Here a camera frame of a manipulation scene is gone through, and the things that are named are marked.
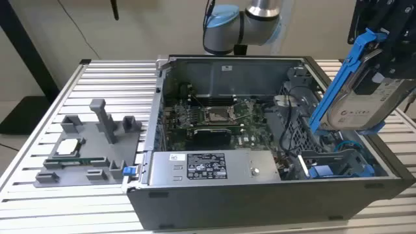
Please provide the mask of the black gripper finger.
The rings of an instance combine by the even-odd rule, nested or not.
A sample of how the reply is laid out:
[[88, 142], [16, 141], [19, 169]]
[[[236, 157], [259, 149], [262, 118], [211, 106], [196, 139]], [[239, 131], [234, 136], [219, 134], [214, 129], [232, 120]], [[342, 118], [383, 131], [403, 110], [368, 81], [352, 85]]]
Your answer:
[[371, 95], [390, 76], [391, 52], [371, 52], [362, 58], [359, 78], [356, 80], [356, 94]]

